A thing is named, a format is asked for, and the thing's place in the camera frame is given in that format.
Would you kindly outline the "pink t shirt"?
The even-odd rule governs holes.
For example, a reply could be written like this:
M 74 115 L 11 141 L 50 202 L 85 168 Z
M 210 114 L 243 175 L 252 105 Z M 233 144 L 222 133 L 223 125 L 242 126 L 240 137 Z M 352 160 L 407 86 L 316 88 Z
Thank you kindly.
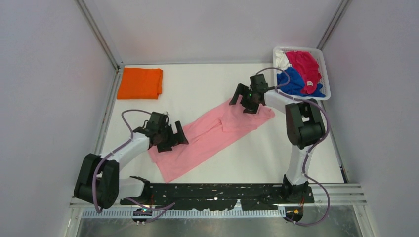
M 171 151 L 149 149 L 151 160 L 159 168 L 165 182 L 173 181 L 216 155 L 223 149 L 258 129 L 275 117 L 272 109 L 261 106 L 256 114 L 244 113 L 244 107 L 228 101 L 204 113 L 183 127 L 188 144 L 179 144 Z

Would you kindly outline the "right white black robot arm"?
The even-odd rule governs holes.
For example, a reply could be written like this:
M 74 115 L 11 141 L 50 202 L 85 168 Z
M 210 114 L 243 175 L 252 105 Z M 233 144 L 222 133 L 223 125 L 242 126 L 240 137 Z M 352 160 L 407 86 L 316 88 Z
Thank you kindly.
M 292 144 L 289 167 L 283 177 L 281 198 L 296 202 L 308 192 L 307 171 L 312 152 L 327 135 L 321 109 L 315 99 L 303 100 L 269 87 L 263 74 L 250 77 L 251 84 L 238 84 L 229 105 L 240 103 L 245 114 L 268 106 L 286 116 L 287 137 Z

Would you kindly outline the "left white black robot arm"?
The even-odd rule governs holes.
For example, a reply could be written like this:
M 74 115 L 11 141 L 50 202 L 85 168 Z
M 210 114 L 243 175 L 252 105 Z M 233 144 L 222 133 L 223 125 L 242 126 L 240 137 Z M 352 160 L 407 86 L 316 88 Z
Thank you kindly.
M 129 125 L 125 114 L 122 112 L 121 117 L 128 127 L 129 138 L 107 154 L 87 154 L 74 187 L 73 196 L 93 204 L 98 213 L 122 199 L 133 198 L 139 204 L 147 204 L 152 196 L 150 181 L 139 176 L 122 179 L 120 171 L 151 148 L 165 153 L 189 143 L 181 122 L 176 121 L 173 128 L 167 114 L 148 113 L 149 118 L 137 128 Z

